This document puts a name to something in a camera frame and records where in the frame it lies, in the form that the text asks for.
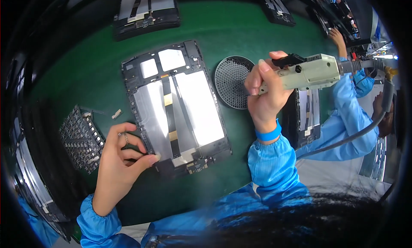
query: blue wristband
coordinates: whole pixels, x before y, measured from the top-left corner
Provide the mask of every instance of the blue wristband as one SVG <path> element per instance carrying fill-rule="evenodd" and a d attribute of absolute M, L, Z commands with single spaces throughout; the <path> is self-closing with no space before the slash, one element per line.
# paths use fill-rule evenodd
<path fill-rule="evenodd" d="M 273 130 L 272 132 L 261 133 L 261 132 L 258 132 L 258 131 L 255 129 L 256 137 L 257 137 L 259 140 L 264 141 L 264 142 L 268 142 L 268 141 L 271 141 L 271 140 L 276 139 L 276 138 L 279 137 L 279 135 L 281 134 L 281 131 L 282 131 L 282 127 L 281 127 L 281 125 L 279 124 L 278 119 L 276 119 L 276 129 Z"/>

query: blue sleeve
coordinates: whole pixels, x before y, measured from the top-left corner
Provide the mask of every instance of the blue sleeve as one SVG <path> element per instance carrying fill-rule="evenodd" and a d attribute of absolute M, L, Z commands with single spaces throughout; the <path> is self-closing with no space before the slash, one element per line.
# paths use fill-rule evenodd
<path fill-rule="evenodd" d="M 355 91 L 357 98 L 366 96 L 372 90 L 373 84 L 375 83 L 374 79 L 370 77 L 365 77 L 366 74 L 363 68 L 353 76 L 354 82 L 356 84 Z"/>
<path fill-rule="evenodd" d="M 82 247 L 140 248 L 140 244 L 130 236 L 116 234 L 121 229 L 116 208 L 105 217 L 101 217 L 94 212 L 91 205 L 92 200 L 93 194 L 90 194 L 80 206 L 81 214 L 77 217 L 77 223 L 82 231 L 82 239 L 80 240 Z"/>
<path fill-rule="evenodd" d="M 297 157 L 341 141 L 372 123 L 372 119 L 358 103 L 350 73 L 345 74 L 333 87 L 336 110 L 322 124 L 320 138 L 296 150 Z M 374 149 L 378 133 L 376 127 L 352 142 L 305 158 L 319 161 L 345 161 L 359 158 Z"/>
<path fill-rule="evenodd" d="M 364 116 L 363 109 L 359 105 L 350 75 L 351 73 L 345 74 L 333 87 L 335 109 L 342 117 L 349 136 L 359 132 L 371 122 L 369 117 Z"/>
<path fill-rule="evenodd" d="M 248 165 L 252 181 L 259 185 L 256 192 L 263 204 L 269 207 L 273 204 L 279 206 L 279 203 L 292 205 L 295 199 L 291 198 L 309 195 L 307 188 L 299 181 L 295 163 L 295 151 L 283 135 L 270 145 L 258 141 L 252 144 Z"/>
<path fill-rule="evenodd" d="M 28 223 L 42 244 L 47 248 L 53 246 L 59 238 L 59 234 L 28 205 L 23 197 L 18 196 L 18 203 L 25 211 Z"/>

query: blue anti-static smock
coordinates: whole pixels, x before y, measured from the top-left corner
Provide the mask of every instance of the blue anti-static smock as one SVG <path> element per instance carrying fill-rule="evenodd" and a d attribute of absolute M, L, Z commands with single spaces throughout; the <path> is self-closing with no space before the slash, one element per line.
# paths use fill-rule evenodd
<path fill-rule="evenodd" d="M 141 245 L 125 234 L 117 234 L 121 223 L 116 209 L 105 217 L 98 216 L 91 205 L 93 195 L 89 195 L 83 201 L 80 208 L 81 215 L 77 218 L 82 230 L 80 243 L 85 248 L 144 247 L 153 236 L 193 236 L 205 230 L 214 220 L 244 212 L 268 209 L 272 205 L 283 206 L 296 203 L 296 199 L 291 200 L 292 197 L 306 196 L 305 199 L 297 200 L 310 202 L 308 190 L 299 182 L 295 162 L 295 152 L 285 137 L 281 136 L 271 145 L 262 145 L 255 141 L 249 149 L 248 165 L 252 181 L 259 185 L 257 193 L 260 197 L 255 194 L 252 185 L 248 184 L 207 208 L 152 222 Z"/>
<path fill-rule="evenodd" d="M 59 238 L 57 232 L 52 229 L 52 227 L 40 217 L 20 195 L 18 196 L 18 203 L 25 212 L 23 214 L 24 218 L 30 224 L 42 244 L 47 248 L 53 246 Z"/>
<path fill-rule="evenodd" d="M 365 77 L 366 77 L 366 74 L 363 68 L 362 70 L 359 70 L 353 76 L 353 84 L 355 85 L 355 91 L 356 91 L 357 98 L 366 96 L 366 94 L 368 94 L 372 90 L 373 84 L 375 83 L 375 79 L 370 78 L 370 77 L 366 77 L 366 78 Z"/>
<path fill-rule="evenodd" d="M 333 87 L 335 110 L 321 126 L 320 138 L 296 150 L 296 157 L 341 141 L 372 123 L 372 119 L 358 103 L 350 75 L 351 73 L 345 74 Z M 321 161 L 345 161 L 359 158 L 372 152 L 378 135 L 378 127 L 375 127 L 351 142 L 305 158 Z"/>

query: green work surface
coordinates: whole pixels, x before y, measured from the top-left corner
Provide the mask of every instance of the green work surface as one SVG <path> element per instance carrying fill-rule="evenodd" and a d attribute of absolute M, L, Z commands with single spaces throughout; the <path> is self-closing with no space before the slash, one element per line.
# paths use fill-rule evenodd
<path fill-rule="evenodd" d="M 179 28 L 144 34 L 115 42 L 108 26 L 67 52 L 38 82 L 32 100 L 50 98 L 59 123 L 76 104 L 106 114 L 94 114 L 100 132 L 106 136 L 111 125 L 134 122 L 121 77 L 120 63 L 162 46 L 197 40 L 209 75 L 231 55 L 257 63 L 268 53 L 283 50 L 303 57 L 317 53 L 336 55 L 333 43 L 322 37 L 313 22 L 295 16 L 296 26 L 271 24 L 254 3 L 204 1 L 180 3 Z M 328 90 L 321 91 L 321 121 L 327 119 Z M 247 166 L 248 148 L 255 140 L 247 110 L 220 104 L 233 155 L 207 170 L 179 179 L 164 180 L 154 167 L 137 179 L 129 194 L 117 205 L 122 225 L 155 221 L 215 201 L 251 182 Z M 121 109 L 116 120 L 112 115 Z M 83 172 L 94 189 L 97 170 Z"/>

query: stack of circuit boards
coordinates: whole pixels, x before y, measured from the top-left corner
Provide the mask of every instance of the stack of circuit boards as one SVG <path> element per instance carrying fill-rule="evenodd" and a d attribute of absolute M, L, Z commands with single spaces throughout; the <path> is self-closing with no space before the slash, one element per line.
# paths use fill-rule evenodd
<path fill-rule="evenodd" d="M 93 123 L 93 112 L 75 106 L 60 128 L 64 146 L 77 169 L 91 174 L 99 165 L 104 139 Z"/>

